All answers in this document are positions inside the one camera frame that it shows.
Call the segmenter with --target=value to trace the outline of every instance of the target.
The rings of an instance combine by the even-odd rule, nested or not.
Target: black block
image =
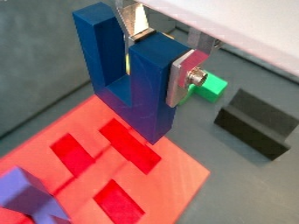
[[[222,108],[215,123],[271,160],[290,150],[286,139],[299,124],[294,117],[242,89]]]

